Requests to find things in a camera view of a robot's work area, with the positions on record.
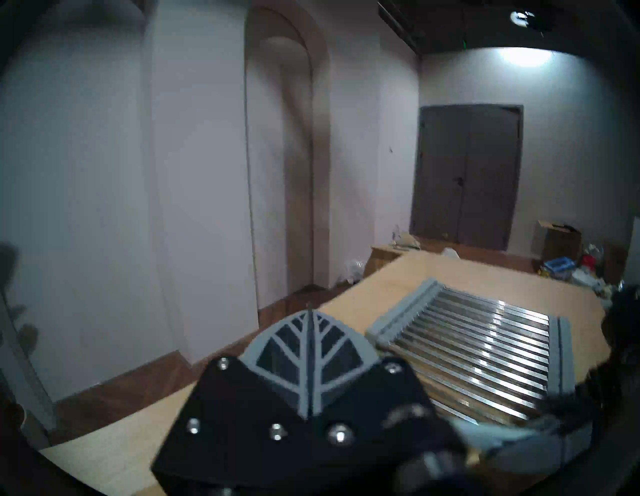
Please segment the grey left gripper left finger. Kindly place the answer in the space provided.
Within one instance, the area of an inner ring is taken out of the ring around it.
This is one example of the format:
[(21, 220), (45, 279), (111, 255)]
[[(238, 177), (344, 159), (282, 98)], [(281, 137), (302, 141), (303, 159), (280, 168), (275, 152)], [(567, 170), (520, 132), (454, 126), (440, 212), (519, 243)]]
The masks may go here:
[(316, 313), (222, 356), (187, 398), (152, 462), (167, 495), (316, 495)]

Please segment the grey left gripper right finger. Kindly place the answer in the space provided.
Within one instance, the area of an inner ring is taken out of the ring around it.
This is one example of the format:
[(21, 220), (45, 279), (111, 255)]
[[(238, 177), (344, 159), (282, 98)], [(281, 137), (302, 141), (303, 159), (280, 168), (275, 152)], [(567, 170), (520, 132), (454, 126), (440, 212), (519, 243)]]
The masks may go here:
[(313, 311), (313, 495), (466, 495), (467, 449), (408, 363)]

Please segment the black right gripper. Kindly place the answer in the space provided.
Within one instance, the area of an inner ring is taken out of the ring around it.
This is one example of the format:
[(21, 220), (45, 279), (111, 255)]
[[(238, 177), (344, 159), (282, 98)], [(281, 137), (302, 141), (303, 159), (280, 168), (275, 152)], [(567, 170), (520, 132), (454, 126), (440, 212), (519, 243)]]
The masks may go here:
[(509, 473), (554, 473), (591, 445), (593, 422), (606, 424), (639, 396), (639, 285), (613, 294), (601, 321), (609, 346), (606, 361), (588, 370), (574, 392), (540, 402), (539, 417), (527, 427), (449, 419), (480, 461)]

